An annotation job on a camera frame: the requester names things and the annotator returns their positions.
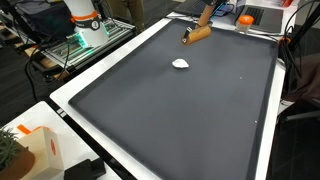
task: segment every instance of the black cable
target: black cable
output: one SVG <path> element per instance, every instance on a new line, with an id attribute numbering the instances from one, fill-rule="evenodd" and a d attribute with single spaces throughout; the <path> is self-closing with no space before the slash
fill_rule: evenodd
<path id="1" fill-rule="evenodd" d="M 289 47 L 286 45 L 286 46 L 284 46 L 284 48 L 285 48 L 285 50 L 286 50 L 286 53 L 289 55 L 289 60 L 290 60 L 290 62 L 291 62 L 291 64 L 292 64 L 292 66 L 293 66 L 294 69 L 296 70 L 298 76 L 301 78 L 301 74 L 300 74 L 297 66 L 296 66 L 295 63 L 294 63 L 295 60 L 294 60 L 294 58 L 293 58 L 293 56 L 292 56 L 292 54 L 291 54 L 291 52 L 290 52 Z"/>
<path id="2" fill-rule="evenodd" d="M 32 71 L 31 71 L 31 63 L 32 63 L 32 56 L 30 56 L 30 65 L 29 65 L 29 75 L 30 75 L 30 78 L 38 85 L 41 85 L 41 86 L 50 86 L 52 84 L 54 84 L 55 82 L 57 82 L 58 80 L 60 80 L 63 72 L 66 70 L 66 67 L 67 67 L 67 63 L 69 61 L 69 54 L 70 54 L 70 45 L 69 43 L 67 43 L 67 56 L 66 56 L 66 61 L 64 63 L 64 66 L 59 74 L 59 76 L 57 78 L 55 78 L 53 81 L 49 82 L 49 83 L 43 83 L 43 82 L 39 82 L 38 80 L 36 80 L 36 78 L 32 75 Z"/>
<path id="3" fill-rule="evenodd" d="M 229 10 L 229 11 L 223 11 L 223 10 L 217 10 L 217 12 L 218 11 L 221 11 L 221 12 L 224 12 L 224 14 L 223 15 L 217 15 L 217 14 L 213 14 L 212 16 L 216 16 L 216 17 L 224 17 L 224 16 L 227 16 L 228 14 L 233 14 L 233 13 L 231 13 L 232 11 L 233 11 L 233 9 L 234 9 L 234 4 L 226 4 L 226 6 L 232 6 L 232 8 L 231 8 L 231 10 Z"/>
<path id="4" fill-rule="evenodd" d="M 306 17 L 306 21 L 307 21 L 307 19 L 309 18 L 309 15 L 310 15 L 310 13 L 311 13 L 311 10 L 312 10 L 312 8 L 313 8 L 313 5 L 314 5 L 314 2 L 311 4 L 311 6 L 310 6 L 310 8 L 309 8 L 309 11 L 308 11 L 308 14 L 307 14 L 307 17 Z"/>
<path id="5" fill-rule="evenodd" d="M 20 40 L 23 42 L 22 36 L 21 36 L 21 34 L 20 34 L 20 32 L 19 32 L 19 29 L 18 29 L 17 24 L 16 24 L 16 20 L 15 20 L 14 18 L 12 19 L 12 25 L 13 25 L 13 27 L 16 29 L 17 34 L 18 34 Z"/>
<path id="6" fill-rule="evenodd" d="M 320 21 L 320 17 L 312 24 L 312 26 L 316 25 Z"/>
<path id="7" fill-rule="evenodd" d="M 31 53 L 31 56 L 29 57 L 29 60 L 27 61 L 27 63 L 24 66 L 24 73 L 26 74 L 26 76 L 27 76 L 27 78 L 28 78 L 28 80 L 30 82 L 33 99 L 36 101 L 36 103 L 38 102 L 38 99 L 37 99 L 36 90 L 34 88 L 33 81 L 32 81 L 32 79 L 31 79 L 31 77 L 30 77 L 30 75 L 28 73 L 28 66 L 29 66 L 29 63 L 30 63 L 30 58 L 33 56 L 33 54 L 35 53 L 35 51 L 37 49 L 38 49 L 38 47 L 33 50 L 33 52 Z"/>
<path id="8" fill-rule="evenodd" d="M 29 39 L 30 39 L 30 36 L 29 36 L 29 35 L 27 35 L 26 44 L 28 44 L 28 43 L 29 43 Z"/>
<path id="9" fill-rule="evenodd" d="M 298 47 L 299 47 L 299 56 L 300 56 L 300 75 L 302 77 L 302 52 L 301 52 L 301 44 L 300 42 L 298 43 Z"/>
<path id="10" fill-rule="evenodd" d="M 287 37 L 289 35 L 290 30 L 291 30 L 291 32 L 293 32 L 293 29 L 294 29 L 293 26 L 290 26 L 289 29 L 285 32 L 284 36 Z"/>
<path id="11" fill-rule="evenodd" d="M 286 69 L 285 69 L 285 71 L 286 71 L 286 73 L 285 73 L 285 84 L 286 84 L 286 86 L 284 86 L 283 89 L 286 88 L 285 92 L 289 92 L 290 73 L 288 73 L 288 71 L 289 71 L 290 68 L 289 68 L 289 63 L 288 63 L 287 55 L 286 55 L 286 53 L 285 53 L 285 51 L 284 51 L 284 45 L 283 45 L 284 43 L 285 43 L 285 42 L 280 41 L 279 50 L 280 50 L 280 53 L 282 54 L 282 60 L 284 61 L 284 64 L 285 64 L 285 66 L 286 66 Z"/>
<path id="12" fill-rule="evenodd" d="M 302 8 L 304 8 L 306 5 L 308 5 L 308 4 L 310 4 L 310 3 L 314 3 L 314 2 L 316 2 L 316 1 L 309 1 L 309 2 L 305 3 L 304 5 L 302 5 L 301 7 L 299 7 L 299 8 L 291 15 L 291 17 L 289 18 L 289 20 L 288 20 L 288 22 L 287 22 L 287 24 L 286 24 L 286 26 L 285 26 L 285 36 L 284 36 L 284 39 L 287 38 L 287 33 L 286 33 L 286 32 L 288 32 L 288 25 L 289 25 L 290 21 L 292 20 L 292 18 L 293 18 Z"/>
<path id="13" fill-rule="evenodd" d="M 261 33 L 254 33 L 254 32 L 251 32 L 251 31 L 249 31 L 248 34 L 266 36 L 266 37 L 269 37 L 269 38 L 271 38 L 271 39 L 273 39 L 275 41 L 279 41 L 279 40 L 274 38 L 273 36 L 275 36 L 275 37 L 282 37 L 283 36 L 281 34 L 264 34 L 264 33 L 261 34 Z"/>
<path id="14" fill-rule="evenodd" d="M 115 26 L 117 26 L 118 28 L 131 30 L 130 28 L 127 28 L 127 27 L 123 27 L 123 26 L 118 25 L 118 23 L 116 23 L 116 22 L 114 21 L 114 17 L 113 17 L 113 15 L 111 15 L 111 13 L 110 13 L 110 12 L 111 12 L 111 10 L 110 10 L 111 8 L 110 8 L 109 3 L 108 3 L 107 1 L 105 1 L 105 3 L 106 3 L 106 5 L 102 4 L 102 6 L 106 6 L 107 10 L 109 11 L 109 18 L 111 19 L 111 21 L 113 22 L 113 24 L 114 24 Z"/>

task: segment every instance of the black tabletop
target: black tabletop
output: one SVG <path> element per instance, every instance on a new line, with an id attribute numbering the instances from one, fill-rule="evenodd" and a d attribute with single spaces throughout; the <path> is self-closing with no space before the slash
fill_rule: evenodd
<path id="1" fill-rule="evenodd" d="M 188 26 L 171 21 L 69 103 L 161 178 L 253 179 L 276 43 L 213 28 L 186 47 Z"/>

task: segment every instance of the white paper piece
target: white paper piece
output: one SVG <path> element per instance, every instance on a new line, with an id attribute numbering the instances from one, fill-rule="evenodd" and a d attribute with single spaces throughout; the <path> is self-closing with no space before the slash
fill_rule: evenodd
<path id="1" fill-rule="evenodd" d="M 189 64 L 184 59 L 176 59 L 172 62 L 172 66 L 179 69 L 188 68 Z"/>

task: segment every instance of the green light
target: green light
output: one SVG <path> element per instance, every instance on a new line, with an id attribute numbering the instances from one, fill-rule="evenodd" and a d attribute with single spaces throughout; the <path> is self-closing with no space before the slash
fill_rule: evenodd
<path id="1" fill-rule="evenodd" d="M 81 32 L 76 35 L 76 38 L 78 39 L 78 42 L 79 42 L 81 47 L 83 47 L 83 48 L 89 47 L 87 41 L 84 39 L 84 37 L 83 37 Z"/>
<path id="2" fill-rule="evenodd" d="M 105 30 L 105 32 L 106 32 L 106 34 L 107 34 L 107 35 L 109 35 L 110 33 L 107 31 L 106 25 L 105 25 L 105 24 L 103 24 L 103 23 L 101 23 L 101 24 L 102 24 L 102 26 L 103 26 L 103 28 L 104 28 L 104 30 Z"/>

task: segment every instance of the white robot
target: white robot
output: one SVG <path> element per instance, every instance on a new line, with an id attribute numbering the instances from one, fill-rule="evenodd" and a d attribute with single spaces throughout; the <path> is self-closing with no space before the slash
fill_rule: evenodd
<path id="1" fill-rule="evenodd" d="M 91 0 L 64 0 L 76 24 L 75 32 L 80 36 L 84 48 L 97 47 L 109 40 L 109 33 L 100 21 Z"/>

